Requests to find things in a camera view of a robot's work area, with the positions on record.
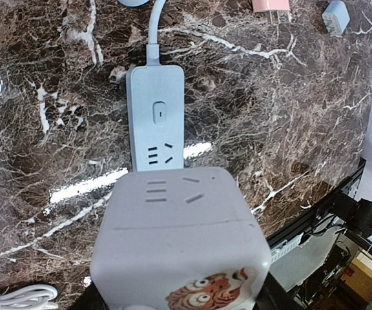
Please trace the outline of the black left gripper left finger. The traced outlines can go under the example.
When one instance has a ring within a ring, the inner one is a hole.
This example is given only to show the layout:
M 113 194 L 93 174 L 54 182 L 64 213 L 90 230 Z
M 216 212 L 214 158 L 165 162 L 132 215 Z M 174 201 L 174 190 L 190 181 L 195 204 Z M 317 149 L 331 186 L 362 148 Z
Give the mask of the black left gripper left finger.
M 97 287 L 90 284 L 83 294 L 71 305 L 71 310 L 109 310 Z

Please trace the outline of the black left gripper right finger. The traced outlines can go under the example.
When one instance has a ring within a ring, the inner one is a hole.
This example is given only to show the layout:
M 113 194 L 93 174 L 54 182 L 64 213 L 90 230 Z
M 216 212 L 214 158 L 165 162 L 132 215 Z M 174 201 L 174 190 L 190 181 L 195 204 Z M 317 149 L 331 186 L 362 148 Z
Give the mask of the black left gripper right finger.
M 263 287 L 256 298 L 257 310 L 304 310 L 283 289 L 271 273 L 267 274 Z

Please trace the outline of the white cube socket adapter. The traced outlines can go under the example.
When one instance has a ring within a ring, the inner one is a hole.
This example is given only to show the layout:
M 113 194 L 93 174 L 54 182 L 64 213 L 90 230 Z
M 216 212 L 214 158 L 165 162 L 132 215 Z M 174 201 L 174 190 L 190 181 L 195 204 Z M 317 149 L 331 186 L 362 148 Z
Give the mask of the white cube socket adapter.
M 198 167 L 116 182 L 90 276 L 110 309 L 252 309 L 270 266 L 234 178 Z

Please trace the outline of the light blue power strip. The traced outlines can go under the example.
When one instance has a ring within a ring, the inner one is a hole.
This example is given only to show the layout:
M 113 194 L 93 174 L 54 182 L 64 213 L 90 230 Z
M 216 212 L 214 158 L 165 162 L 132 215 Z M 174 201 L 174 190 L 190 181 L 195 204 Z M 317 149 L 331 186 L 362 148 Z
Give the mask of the light blue power strip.
M 132 168 L 136 172 L 183 168 L 185 74 L 160 63 L 158 27 L 164 1 L 150 13 L 146 64 L 125 74 Z

